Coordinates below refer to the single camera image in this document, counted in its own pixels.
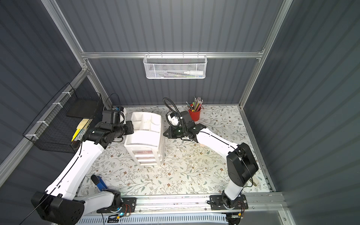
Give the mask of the white plastic drawer organizer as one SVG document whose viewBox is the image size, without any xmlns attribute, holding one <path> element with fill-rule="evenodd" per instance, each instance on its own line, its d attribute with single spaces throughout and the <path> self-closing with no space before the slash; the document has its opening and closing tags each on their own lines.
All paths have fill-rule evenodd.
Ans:
<svg viewBox="0 0 360 225">
<path fill-rule="evenodd" d="M 133 112 L 134 133 L 127 135 L 124 146 L 138 166 L 161 165 L 165 137 L 162 117 L 151 112 Z"/>
</svg>

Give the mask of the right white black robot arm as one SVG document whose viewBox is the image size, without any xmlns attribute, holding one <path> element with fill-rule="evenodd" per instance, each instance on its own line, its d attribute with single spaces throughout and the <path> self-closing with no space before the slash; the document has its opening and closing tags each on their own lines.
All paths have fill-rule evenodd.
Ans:
<svg viewBox="0 0 360 225">
<path fill-rule="evenodd" d="M 163 134 L 168 139 L 183 139 L 203 144 L 226 160 L 229 183 L 223 191 L 223 199 L 235 201 L 259 170 L 255 157 L 246 143 L 230 142 L 208 129 L 196 124 L 188 129 L 170 126 Z"/>
</svg>

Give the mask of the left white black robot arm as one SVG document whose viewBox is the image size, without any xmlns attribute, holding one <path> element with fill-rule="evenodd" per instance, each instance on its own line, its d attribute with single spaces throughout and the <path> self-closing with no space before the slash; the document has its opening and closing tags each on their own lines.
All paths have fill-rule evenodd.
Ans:
<svg viewBox="0 0 360 225">
<path fill-rule="evenodd" d="M 36 192 L 31 203 L 41 219 L 58 225 L 74 225 L 83 215 L 104 208 L 117 212 L 123 203 L 119 191 L 109 188 L 98 194 L 77 198 L 77 190 L 94 161 L 116 138 L 134 133 L 131 121 L 98 123 L 83 135 L 82 143 L 61 174 L 45 192 Z"/>
</svg>

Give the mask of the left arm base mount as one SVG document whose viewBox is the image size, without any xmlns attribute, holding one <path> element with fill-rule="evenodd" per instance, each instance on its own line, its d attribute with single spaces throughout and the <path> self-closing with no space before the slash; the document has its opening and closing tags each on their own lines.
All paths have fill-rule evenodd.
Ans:
<svg viewBox="0 0 360 225">
<path fill-rule="evenodd" d="M 137 198 L 125 197 L 114 200 L 107 208 L 97 210 L 97 213 L 133 213 L 137 204 Z"/>
</svg>

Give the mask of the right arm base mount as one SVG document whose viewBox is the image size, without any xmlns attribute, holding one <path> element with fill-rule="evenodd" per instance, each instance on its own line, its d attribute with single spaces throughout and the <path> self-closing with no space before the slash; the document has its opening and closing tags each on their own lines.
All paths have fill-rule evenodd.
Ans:
<svg viewBox="0 0 360 225">
<path fill-rule="evenodd" d="M 210 205 L 213 211 L 220 210 L 238 210 L 243 211 L 248 209 L 248 202 L 245 195 L 240 195 L 236 198 L 233 206 L 226 206 L 223 201 L 222 195 L 211 195 L 207 204 Z"/>
</svg>

